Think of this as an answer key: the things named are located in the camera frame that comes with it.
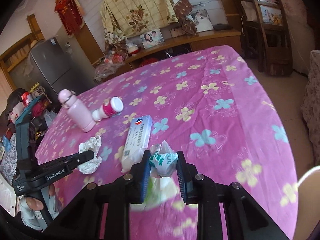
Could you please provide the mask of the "left hand in glove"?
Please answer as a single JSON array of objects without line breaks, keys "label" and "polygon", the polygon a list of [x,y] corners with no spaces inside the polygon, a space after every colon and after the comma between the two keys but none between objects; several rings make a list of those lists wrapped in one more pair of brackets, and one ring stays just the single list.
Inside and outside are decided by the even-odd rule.
[{"label": "left hand in glove", "polygon": [[[48,211],[52,218],[55,219],[61,211],[61,203],[57,199],[54,184],[49,185],[48,188]],[[40,226],[35,211],[41,211],[43,209],[43,203],[35,198],[23,196],[20,199],[20,215],[22,223],[34,230],[42,231],[43,228]]]}]

